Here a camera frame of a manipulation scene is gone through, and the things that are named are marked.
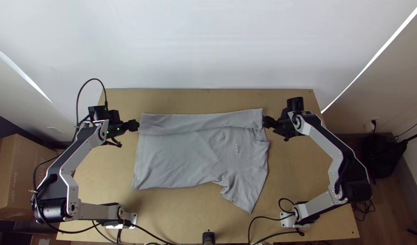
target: printed logo on shirt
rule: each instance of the printed logo on shirt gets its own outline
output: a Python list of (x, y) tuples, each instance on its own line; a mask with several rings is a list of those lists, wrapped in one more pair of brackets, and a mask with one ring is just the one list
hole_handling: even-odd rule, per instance
[(239, 147), (238, 147), (237, 144), (234, 144), (234, 153), (235, 153), (235, 155), (239, 154)]

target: cardboard box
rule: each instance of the cardboard box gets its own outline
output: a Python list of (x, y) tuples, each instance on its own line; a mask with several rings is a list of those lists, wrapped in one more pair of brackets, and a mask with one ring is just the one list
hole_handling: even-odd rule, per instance
[(56, 240), (54, 235), (32, 235), (30, 245), (70, 245), (71, 241)]
[[(57, 153), (18, 134), (0, 139), (0, 220), (26, 221), (34, 217), (30, 199), (33, 170)], [(38, 168), (37, 185), (52, 164)]]

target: shirt sleeve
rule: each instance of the shirt sleeve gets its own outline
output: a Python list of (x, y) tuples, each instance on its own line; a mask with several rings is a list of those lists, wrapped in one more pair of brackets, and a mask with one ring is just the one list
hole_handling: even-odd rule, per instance
[(264, 167), (253, 167), (230, 179), (229, 186), (221, 191), (221, 196), (244, 211), (251, 213), (260, 197), (267, 177), (267, 164)]

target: metal bracket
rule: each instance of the metal bracket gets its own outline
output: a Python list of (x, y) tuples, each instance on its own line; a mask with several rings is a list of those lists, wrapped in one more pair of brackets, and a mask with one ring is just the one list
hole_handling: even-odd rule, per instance
[(281, 220), (281, 226), (283, 228), (309, 228), (309, 224), (305, 224), (305, 225), (297, 225), (296, 224), (296, 219), (297, 216), (296, 215), (292, 215), (290, 213), (284, 213), (284, 212), (280, 212), (280, 218), (285, 218), (288, 217), (286, 219)]
[[(130, 221), (131, 224), (136, 224), (137, 222), (137, 213), (129, 213), (130, 215)], [(136, 228), (135, 226), (126, 226), (124, 224), (119, 224), (119, 225), (106, 225), (105, 226), (106, 229), (134, 229)]]

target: wooden floor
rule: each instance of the wooden floor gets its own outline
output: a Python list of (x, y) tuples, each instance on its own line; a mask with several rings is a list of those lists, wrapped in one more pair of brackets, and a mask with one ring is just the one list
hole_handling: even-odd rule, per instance
[[(362, 156), (357, 147), (361, 139), (340, 138), (352, 149), (356, 149), (356, 155), (361, 160)], [(407, 232), (407, 229), (417, 230), (417, 227), (408, 209), (397, 175), (377, 179), (376, 185), (372, 184), (372, 192), (376, 211), (367, 214), (364, 221), (357, 221), (360, 238), (327, 242), (332, 245), (417, 245), (417, 236)], [(355, 212), (355, 215), (361, 218), (363, 214)], [(72, 245), (87, 244), (102, 243), (72, 242)], [(325, 243), (311, 241), (311, 244), (323, 245)]]

